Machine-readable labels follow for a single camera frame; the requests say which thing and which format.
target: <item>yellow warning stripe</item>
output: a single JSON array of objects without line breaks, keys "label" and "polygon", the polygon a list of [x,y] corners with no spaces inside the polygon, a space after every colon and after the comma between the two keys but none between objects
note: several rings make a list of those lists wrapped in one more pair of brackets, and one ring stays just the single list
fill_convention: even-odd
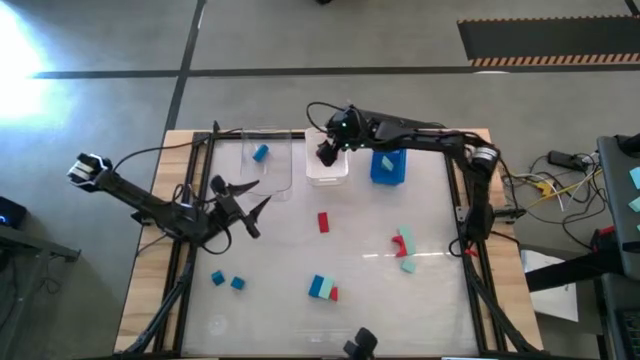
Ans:
[{"label": "yellow warning stripe", "polygon": [[596,54],[596,55],[560,55],[560,56],[514,56],[479,58],[471,60],[471,66],[527,66],[527,65],[591,65],[591,64],[637,64],[640,53],[633,54]]},{"label": "yellow warning stripe", "polygon": [[508,22],[508,21],[548,21],[548,20],[575,20],[575,19],[611,19],[611,18],[637,18],[634,15],[595,15],[595,16],[560,16],[545,18],[510,18],[510,19],[462,19],[458,20],[458,24],[471,22]]}]

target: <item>wooden table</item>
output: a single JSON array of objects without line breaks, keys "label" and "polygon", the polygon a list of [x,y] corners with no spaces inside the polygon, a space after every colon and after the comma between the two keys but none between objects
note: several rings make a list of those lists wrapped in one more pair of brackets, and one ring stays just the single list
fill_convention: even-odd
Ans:
[{"label": "wooden table", "polygon": [[[490,141],[489,131],[487,129],[465,130],[476,132],[487,141]],[[164,146],[188,143],[192,141],[194,132],[193,130],[169,131],[165,137]],[[171,199],[175,185],[184,182],[190,149],[191,147],[185,146],[177,149],[164,150],[161,153],[152,188],[154,195],[165,200]],[[194,187],[196,191],[200,185],[199,180],[203,170],[203,163],[204,154],[200,156],[196,165],[194,177]],[[464,189],[464,186],[461,185],[462,176],[458,174],[456,179],[459,182],[458,188]],[[464,196],[464,190],[460,190],[460,195],[461,198],[466,198],[466,196]],[[504,189],[498,172],[494,174],[493,181],[491,182],[490,199],[494,207],[500,207],[506,204]],[[513,226],[511,225],[495,224],[493,229],[503,234],[514,235]],[[142,247],[148,244],[160,235],[161,233],[155,227],[144,228],[139,246]],[[491,235],[486,241],[486,246],[500,307],[529,343],[538,349],[542,349],[542,340],[533,312],[531,297],[525,281],[517,245],[499,236]],[[186,254],[186,252],[187,249],[185,247],[181,254]],[[170,254],[171,241],[162,240],[158,244],[145,250],[144,256],[136,259],[120,322],[120,330],[114,348],[116,351],[124,350],[131,345],[158,310],[162,300]],[[182,271],[182,265],[178,266],[178,271]],[[178,311],[178,305],[179,301],[169,316],[169,325],[165,335],[165,348],[167,350],[171,348],[173,343],[175,317]],[[481,310],[488,347],[489,349],[495,349],[495,338],[491,330],[490,315],[484,305],[482,305]]]}]

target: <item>gray floor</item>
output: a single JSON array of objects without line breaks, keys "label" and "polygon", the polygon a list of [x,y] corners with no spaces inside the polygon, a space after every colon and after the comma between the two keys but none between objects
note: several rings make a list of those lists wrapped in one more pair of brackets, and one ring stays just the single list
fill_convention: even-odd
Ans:
[{"label": "gray floor", "polygon": [[[33,71],[178,69],[195,0],[5,1],[0,30],[13,51],[0,58],[0,195],[30,211],[26,230],[82,249],[69,268],[52,264],[62,291],[41,294],[21,358],[110,353],[140,229],[129,208],[67,184],[80,152],[120,159],[161,143],[175,79],[24,80]],[[466,65],[455,20],[627,14],[602,0],[211,0],[201,21],[193,69]],[[553,73],[190,79],[178,129],[275,125],[306,127],[313,100],[352,102],[451,127],[488,127],[514,172],[550,149],[592,152],[600,135],[635,133],[640,74]],[[318,112],[319,117],[325,114]],[[157,154],[122,173],[149,188]],[[523,190],[522,203],[534,193]],[[559,219],[557,204],[534,209]],[[572,228],[581,238],[610,223],[606,214]],[[523,243],[581,250],[553,225],[525,217]],[[579,324],[539,317],[545,347],[597,355],[593,291],[580,284]],[[573,349],[583,346],[580,353]]]}]

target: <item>yellow cable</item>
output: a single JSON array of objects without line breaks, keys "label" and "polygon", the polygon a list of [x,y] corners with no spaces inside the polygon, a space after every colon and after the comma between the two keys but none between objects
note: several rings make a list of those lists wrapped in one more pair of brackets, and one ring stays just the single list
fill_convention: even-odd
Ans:
[{"label": "yellow cable", "polygon": [[[589,177],[592,177],[592,178],[593,178],[593,177],[596,177],[596,176],[600,175],[601,173],[602,173],[602,169],[600,169],[600,170],[596,171],[594,174],[590,175]],[[583,180],[581,180],[581,181],[579,181],[579,182],[577,182],[577,183],[575,183],[575,184],[573,184],[573,185],[569,185],[569,186],[567,186],[566,188],[564,188],[564,189],[562,189],[562,190],[560,190],[560,191],[558,191],[558,192],[555,192],[555,193],[553,193],[553,194],[549,194],[549,195],[547,195],[547,196],[545,196],[545,197],[541,197],[540,199],[538,199],[538,200],[536,200],[536,201],[532,202],[531,204],[529,204],[529,205],[526,207],[526,209],[530,209],[530,208],[532,208],[532,207],[534,207],[534,206],[538,205],[539,203],[543,202],[544,200],[550,199],[550,198],[552,198],[552,197],[554,197],[554,196],[558,196],[558,195],[560,195],[560,194],[564,194],[564,193],[566,193],[567,191],[569,191],[569,190],[571,190],[571,189],[573,189],[573,188],[576,188],[576,187],[580,186],[580,184],[582,183],[582,181],[583,181]]]}]

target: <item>black mat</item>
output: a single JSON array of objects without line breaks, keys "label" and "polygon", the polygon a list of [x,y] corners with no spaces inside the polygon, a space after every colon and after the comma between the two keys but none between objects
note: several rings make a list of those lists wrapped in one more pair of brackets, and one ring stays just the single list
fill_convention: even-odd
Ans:
[{"label": "black mat", "polygon": [[460,20],[458,29],[475,66],[640,61],[633,16]]}]

